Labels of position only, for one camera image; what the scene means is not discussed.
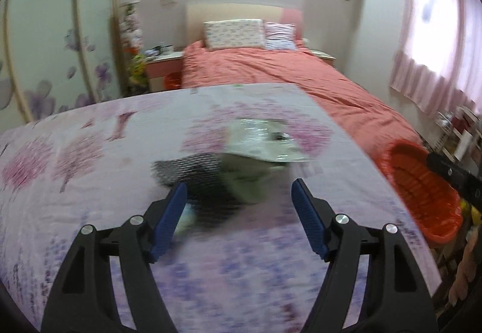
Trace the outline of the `person's right hand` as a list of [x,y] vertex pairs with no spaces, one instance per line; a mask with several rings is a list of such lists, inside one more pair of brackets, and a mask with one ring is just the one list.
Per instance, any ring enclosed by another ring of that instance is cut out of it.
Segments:
[[475,279],[477,263],[475,262],[474,249],[478,245],[479,232],[478,226],[471,234],[467,242],[462,261],[458,264],[456,278],[449,290],[449,303],[454,307],[459,300],[467,298],[469,284]]

